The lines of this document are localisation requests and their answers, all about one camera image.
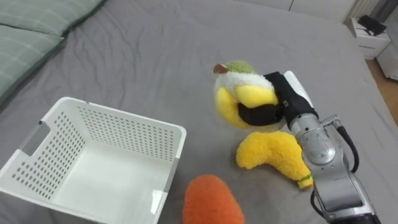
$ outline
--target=white plush part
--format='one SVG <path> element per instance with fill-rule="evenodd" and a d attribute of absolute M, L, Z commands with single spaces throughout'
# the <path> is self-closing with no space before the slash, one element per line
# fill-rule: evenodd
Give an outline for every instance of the white plush part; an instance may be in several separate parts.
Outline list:
<path fill-rule="evenodd" d="M 218 78 L 216 79 L 214 91 L 216 92 L 218 88 L 224 87 L 236 99 L 234 88 L 240 85 L 259 86 L 274 91 L 274 86 L 272 85 L 272 83 L 266 80 L 262 75 L 255 73 L 238 72 L 227 72 L 225 74 L 219 74 Z"/>

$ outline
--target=banana plush toy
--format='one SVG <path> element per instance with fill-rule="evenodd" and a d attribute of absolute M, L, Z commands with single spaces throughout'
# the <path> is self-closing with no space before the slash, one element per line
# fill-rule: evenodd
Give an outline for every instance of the banana plush toy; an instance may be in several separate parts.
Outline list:
<path fill-rule="evenodd" d="M 295 138 L 279 130 L 285 124 L 272 83 L 245 61 L 214 67 L 215 106 L 220 116 L 237 128 L 257 128 L 236 153 L 238 166 L 252 169 L 270 164 L 292 179 L 300 189 L 312 187 L 310 170 L 302 160 Z"/>

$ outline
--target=wooden floor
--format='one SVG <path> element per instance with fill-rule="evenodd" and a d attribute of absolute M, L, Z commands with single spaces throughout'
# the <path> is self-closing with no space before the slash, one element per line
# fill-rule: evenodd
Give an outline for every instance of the wooden floor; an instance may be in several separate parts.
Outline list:
<path fill-rule="evenodd" d="M 375 60 L 366 61 L 394 121 L 398 125 L 398 81 L 386 78 Z"/>

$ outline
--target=white plastic basket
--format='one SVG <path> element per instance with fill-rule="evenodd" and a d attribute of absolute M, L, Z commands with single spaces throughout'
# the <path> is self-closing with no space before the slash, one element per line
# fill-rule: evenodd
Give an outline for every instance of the white plastic basket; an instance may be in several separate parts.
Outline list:
<path fill-rule="evenodd" d="M 157 223 L 185 136 L 180 126 L 62 98 L 0 170 L 0 190 L 95 222 Z"/>

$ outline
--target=plush toy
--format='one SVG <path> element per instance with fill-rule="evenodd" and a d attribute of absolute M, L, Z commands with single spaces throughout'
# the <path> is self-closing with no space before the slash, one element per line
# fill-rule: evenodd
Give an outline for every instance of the plush toy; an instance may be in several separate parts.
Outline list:
<path fill-rule="evenodd" d="M 207 174 L 189 183 L 182 224 L 244 224 L 244 216 L 227 185 Z"/>
<path fill-rule="evenodd" d="M 244 61 L 215 65 L 215 106 L 220 116 L 238 128 L 255 127 L 277 131 L 285 124 L 278 115 L 278 99 L 271 82 Z M 313 185 L 304 164 L 301 147 L 287 133 L 252 133 L 243 140 L 236 154 L 238 166 L 252 169 L 270 164 L 295 181 L 300 189 Z"/>
<path fill-rule="evenodd" d="M 301 147 L 291 134 L 282 131 L 274 133 L 251 133 L 236 151 L 238 166 L 252 169 L 269 164 L 294 180 L 300 189 L 312 187 L 313 180 L 308 167 L 301 160 Z"/>

